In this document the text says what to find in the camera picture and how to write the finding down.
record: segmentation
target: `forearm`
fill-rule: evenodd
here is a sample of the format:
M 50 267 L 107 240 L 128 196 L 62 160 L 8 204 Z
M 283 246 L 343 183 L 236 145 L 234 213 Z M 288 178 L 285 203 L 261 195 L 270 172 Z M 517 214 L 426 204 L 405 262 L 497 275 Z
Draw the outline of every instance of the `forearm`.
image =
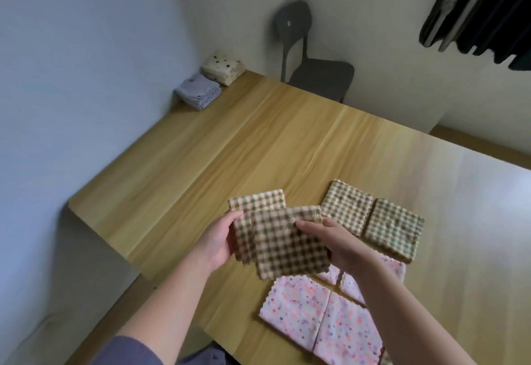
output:
M 135 338 L 173 365 L 210 270 L 204 252 L 193 248 L 118 335 Z
M 375 254 L 347 269 L 354 276 L 395 365 L 475 362 Z

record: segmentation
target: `pink speckled towel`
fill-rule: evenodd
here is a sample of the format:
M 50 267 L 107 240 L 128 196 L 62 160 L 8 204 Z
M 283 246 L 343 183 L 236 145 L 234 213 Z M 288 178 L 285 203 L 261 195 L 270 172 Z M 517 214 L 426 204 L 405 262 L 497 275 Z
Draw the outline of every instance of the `pink speckled towel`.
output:
M 377 365 L 381 351 L 368 310 L 333 292 L 313 353 L 329 365 Z
M 329 297 L 329 289 L 306 276 L 279 277 L 260 309 L 260 317 L 312 351 Z
M 338 269 L 334 265 L 330 265 L 327 272 L 316 274 L 316 276 L 320 279 L 323 279 L 324 281 L 328 281 L 330 284 L 335 285 L 337 283 L 337 280 L 339 279 L 340 272 L 340 269 Z
M 380 259 L 382 259 L 382 261 L 391 270 L 395 272 L 400 281 L 404 282 L 404 277 L 406 276 L 406 264 L 402 263 L 401 261 L 397 261 L 393 258 L 390 258 L 385 254 L 379 255 Z M 363 305 L 365 305 L 365 300 L 363 299 L 360 288 L 358 287 L 356 280 L 354 280 L 353 276 L 351 276 L 350 274 L 343 273 L 339 289 L 342 290 L 342 292 L 347 294 L 349 297 L 354 298 L 356 301 L 361 302 Z

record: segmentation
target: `chair backrest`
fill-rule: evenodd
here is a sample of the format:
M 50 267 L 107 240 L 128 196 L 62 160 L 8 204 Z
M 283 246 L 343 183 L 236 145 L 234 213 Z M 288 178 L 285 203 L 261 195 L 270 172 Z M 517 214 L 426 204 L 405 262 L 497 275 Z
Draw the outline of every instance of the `chair backrest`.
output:
M 312 26 L 312 14 L 309 11 L 308 3 L 297 0 L 282 7 L 275 14 L 275 26 L 283 45 L 280 81 L 285 82 L 288 52 L 300 39 L 304 39 L 303 59 L 307 58 L 308 32 Z

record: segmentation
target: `left hand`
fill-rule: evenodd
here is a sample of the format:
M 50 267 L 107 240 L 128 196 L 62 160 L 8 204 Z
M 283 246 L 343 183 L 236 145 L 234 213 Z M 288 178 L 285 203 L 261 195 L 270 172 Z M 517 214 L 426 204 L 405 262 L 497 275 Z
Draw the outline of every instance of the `left hand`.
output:
M 200 249 L 210 264 L 210 271 L 218 269 L 230 255 L 229 226 L 234 220 L 240 219 L 243 211 L 229 211 L 212 221 L 199 238 L 196 248 Z

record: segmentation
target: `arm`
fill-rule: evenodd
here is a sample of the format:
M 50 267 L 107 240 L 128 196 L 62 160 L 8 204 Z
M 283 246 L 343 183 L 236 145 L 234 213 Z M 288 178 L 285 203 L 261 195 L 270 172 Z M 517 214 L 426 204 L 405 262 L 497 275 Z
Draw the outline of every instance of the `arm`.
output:
M 142 342 L 164 365 L 175 364 L 208 277 L 230 257 L 229 225 L 242 214 L 229 212 L 212 222 L 118 335 Z
M 394 365 L 475 365 L 374 250 L 332 219 L 298 221 L 332 251 L 332 262 L 356 279 Z

